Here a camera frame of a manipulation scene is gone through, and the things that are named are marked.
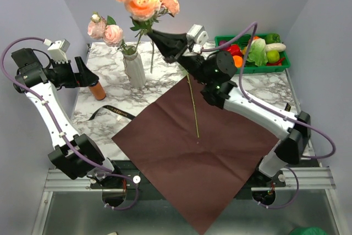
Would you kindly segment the peach rose stem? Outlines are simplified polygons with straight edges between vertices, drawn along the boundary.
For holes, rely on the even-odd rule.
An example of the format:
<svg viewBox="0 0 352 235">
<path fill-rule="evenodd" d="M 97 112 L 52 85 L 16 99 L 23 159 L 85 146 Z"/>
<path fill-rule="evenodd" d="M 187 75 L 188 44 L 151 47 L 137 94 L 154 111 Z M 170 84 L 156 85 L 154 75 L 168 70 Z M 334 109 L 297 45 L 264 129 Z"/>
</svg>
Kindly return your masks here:
<svg viewBox="0 0 352 235">
<path fill-rule="evenodd" d="M 195 105 L 193 88 L 192 88 L 192 84 L 191 84 L 189 73 L 186 73 L 186 78 L 187 78 L 187 83 L 188 83 L 188 86 L 189 86 L 189 92 L 190 92 L 190 96 L 191 96 L 192 108 L 193 108 L 193 113 L 194 113 L 196 136 L 199 139 L 200 138 L 200 133 L 199 133 L 198 120 L 197 120 L 196 105 Z"/>
<path fill-rule="evenodd" d="M 152 31 L 155 23 L 164 15 L 174 17 L 180 12 L 178 0 L 128 0 L 126 10 L 130 13 L 132 31 L 137 32 L 138 42 L 141 37 Z"/>
</svg>

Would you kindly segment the light pink rose stem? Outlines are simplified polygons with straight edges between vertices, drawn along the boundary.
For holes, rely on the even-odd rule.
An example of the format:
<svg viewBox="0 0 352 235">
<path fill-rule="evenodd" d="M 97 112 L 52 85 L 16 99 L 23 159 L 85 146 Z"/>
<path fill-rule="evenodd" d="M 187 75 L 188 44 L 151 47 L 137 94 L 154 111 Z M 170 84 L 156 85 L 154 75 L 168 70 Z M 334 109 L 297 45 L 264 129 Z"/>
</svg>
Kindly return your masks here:
<svg viewBox="0 0 352 235">
<path fill-rule="evenodd" d="M 87 34 L 94 40 L 102 40 L 107 46 L 117 48 L 125 55 L 134 55 L 137 52 L 135 46 L 126 44 L 123 30 L 110 16 L 105 19 L 94 12 L 87 26 Z"/>
</svg>

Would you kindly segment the red wrapping paper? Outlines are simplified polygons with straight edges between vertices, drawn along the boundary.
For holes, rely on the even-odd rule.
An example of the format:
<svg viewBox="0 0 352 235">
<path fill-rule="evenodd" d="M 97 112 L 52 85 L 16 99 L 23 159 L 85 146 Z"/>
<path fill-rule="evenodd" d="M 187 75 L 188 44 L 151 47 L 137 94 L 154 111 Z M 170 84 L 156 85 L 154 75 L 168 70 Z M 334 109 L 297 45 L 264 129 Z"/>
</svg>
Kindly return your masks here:
<svg viewBox="0 0 352 235">
<path fill-rule="evenodd" d="M 249 119 L 209 105 L 187 78 L 147 106 L 112 139 L 153 186 L 204 234 L 253 174 L 277 137 Z"/>
</svg>

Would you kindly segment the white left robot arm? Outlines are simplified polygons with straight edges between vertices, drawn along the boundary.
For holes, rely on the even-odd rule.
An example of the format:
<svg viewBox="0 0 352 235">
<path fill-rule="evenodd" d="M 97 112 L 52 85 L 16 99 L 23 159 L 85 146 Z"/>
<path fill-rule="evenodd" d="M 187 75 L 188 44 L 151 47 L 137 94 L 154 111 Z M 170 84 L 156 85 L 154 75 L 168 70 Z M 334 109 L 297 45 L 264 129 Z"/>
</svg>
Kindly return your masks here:
<svg viewBox="0 0 352 235">
<path fill-rule="evenodd" d="M 90 137 L 79 134 L 72 126 L 57 96 L 61 88 L 96 85 L 98 76 L 86 67 L 81 57 L 75 58 L 77 73 L 73 72 L 70 61 L 60 62 L 53 57 L 49 66 L 44 67 L 31 48 L 17 50 L 11 57 L 18 66 L 15 89 L 34 104 L 51 135 L 54 150 L 48 154 L 50 161 L 70 179 L 88 176 L 110 188 L 118 187 L 121 173 Z"/>
</svg>

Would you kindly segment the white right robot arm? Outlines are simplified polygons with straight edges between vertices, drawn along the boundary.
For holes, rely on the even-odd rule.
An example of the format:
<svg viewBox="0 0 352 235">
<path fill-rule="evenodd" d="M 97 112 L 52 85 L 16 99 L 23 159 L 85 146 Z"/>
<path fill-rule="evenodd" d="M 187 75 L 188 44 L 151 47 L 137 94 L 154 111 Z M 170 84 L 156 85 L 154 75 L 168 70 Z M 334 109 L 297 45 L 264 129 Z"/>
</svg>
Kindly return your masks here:
<svg viewBox="0 0 352 235">
<path fill-rule="evenodd" d="M 254 182 L 264 187 L 286 165 L 297 165 L 311 136 L 310 115 L 294 114 L 248 94 L 231 78 L 238 71 L 230 52 L 216 49 L 202 55 L 207 32 L 193 25 L 187 33 L 148 32 L 167 63 L 177 62 L 194 79 L 204 85 L 201 95 L 211 106 L 239 114 L 274 134 L 279 142 L 259 162 L 253 172 Z"/>
</svg>

